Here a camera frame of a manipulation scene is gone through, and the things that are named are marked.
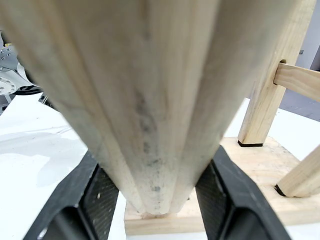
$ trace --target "black rubber foot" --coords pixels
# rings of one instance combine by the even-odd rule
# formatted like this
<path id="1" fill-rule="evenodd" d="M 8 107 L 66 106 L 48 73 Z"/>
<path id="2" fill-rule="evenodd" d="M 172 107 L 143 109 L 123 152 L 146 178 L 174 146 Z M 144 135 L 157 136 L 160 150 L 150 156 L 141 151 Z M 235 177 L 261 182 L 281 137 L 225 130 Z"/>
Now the black rubber foot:
<path id="1" fill-rule="evenodd" d="M 249 143 L 249 144 L 245 144 L 242 143 L 238 140 L 238 144 L 240 145 L 240 147 L 244 147 L 244 148 L 248 148 L 248 147 L 262 147 L 263 143 Z"/>
<path id="2" fill-rule="evenodd" d="M 286 197 L 286 195 L 281 191 L 281 189 L 280 189 L 280 187 L 278 186 L 278 184 L 274 186 L 274 189 L 276 190 L 276 192 L 277 192 L 279 195 L 281 195 L 281 196 L 283 196 L 283 197 Z"/>

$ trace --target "textured black surface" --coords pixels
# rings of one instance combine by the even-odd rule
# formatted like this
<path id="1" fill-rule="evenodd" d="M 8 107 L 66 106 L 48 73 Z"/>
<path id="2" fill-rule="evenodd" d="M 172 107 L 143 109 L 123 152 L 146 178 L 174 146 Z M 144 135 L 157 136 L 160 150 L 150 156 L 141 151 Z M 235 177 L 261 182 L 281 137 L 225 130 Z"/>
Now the textured black surface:
<path id="1" fill-rule="evenodd" d="M 87 152 L 58 184 L 24 239 L 106 240 L 118 192 Z"/>
<path id="2" fill-rule="evenodd" d="M 223 147 L 195 189 L 208 240 L 290 239 L 257 185 Z"/>
<path id="3" fill-rule="evenodd" d="M 88 183 L 97 167 L 96 160 L 87 152 L 79 165 L 55 188 L 41 212 L 26 233 L 25 240 L 35 240 L 65 207 L 79 205 Z"/>
<path id="4" fill-rule="evenodd" d="M 226 222 L 229 202 L 212 164 L 207 167 L 199 179 L 196 194 L 206 234 L 211 239 L 217 239 Z"/>
<path id="5" fill-rule="evenodd" d="M 80 204 L 88 225 L 94 229 L 96 239 L 108 238 L 118 193 L 108 175 L 98 168 Z"/>

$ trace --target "wooden chair leg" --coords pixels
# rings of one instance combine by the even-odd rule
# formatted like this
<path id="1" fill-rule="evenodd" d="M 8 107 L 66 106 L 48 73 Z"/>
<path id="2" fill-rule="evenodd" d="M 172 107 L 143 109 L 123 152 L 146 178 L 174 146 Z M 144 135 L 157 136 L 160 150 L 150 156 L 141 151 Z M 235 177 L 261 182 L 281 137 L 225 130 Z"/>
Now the wooden chair leg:
<path id="1" fill-rule="evenodd" d="M 307 32 L 316 0 L 298 1 L 275 48 L 270 64 L 253 87 L 238 142 L 243 147 L 262 146 L 286 88 L 274 84 L 279 62 L 294 65 Z"/>
<path id="2" fill-rule="evenodd" d="M 320 145 L 277 184 L 286 197 L 308 197 L 320 193 Z"/>

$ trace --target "gray wall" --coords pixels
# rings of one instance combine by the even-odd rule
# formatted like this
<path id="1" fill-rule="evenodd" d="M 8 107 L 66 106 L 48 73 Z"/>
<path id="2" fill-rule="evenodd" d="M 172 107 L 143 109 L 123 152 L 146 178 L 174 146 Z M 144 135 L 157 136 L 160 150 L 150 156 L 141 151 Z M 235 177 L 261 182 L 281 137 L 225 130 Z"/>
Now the gray wall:
<path id="1" fill-rule="evenodd" d="M 306 32 L 301 49 L 304 50 L 302 55 L 299 55 L 296 66 L 310 69 L 316 53 L 320 46 L 320 0 L 317 0 L 314 12 Z"/>

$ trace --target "white surface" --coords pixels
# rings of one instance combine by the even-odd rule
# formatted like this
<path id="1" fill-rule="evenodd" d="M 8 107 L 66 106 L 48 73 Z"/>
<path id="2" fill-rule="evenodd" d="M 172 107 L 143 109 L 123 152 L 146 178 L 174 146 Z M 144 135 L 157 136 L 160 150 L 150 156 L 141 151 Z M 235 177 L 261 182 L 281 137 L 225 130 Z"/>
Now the white surface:
<path id="1" fill-rule="evenodd" d="M 57 184 L 87 151 L 57 111 L 40 95 L 17 96 L 0 116 L 0 239 L 20 240 Z M 236 137 L 249 100 L 245 99 L 226 137 Z M 269 135 L 302 160 L 320 143 L 320 122 L 279 109 Z M 109 240 L 125 240 L 126 200 L 119 194 Z M 293 240 L 319 240 L 320 223 L 286 228 Z M 202 233 L 130 236 L 130 240 L 205 240 Z"/>

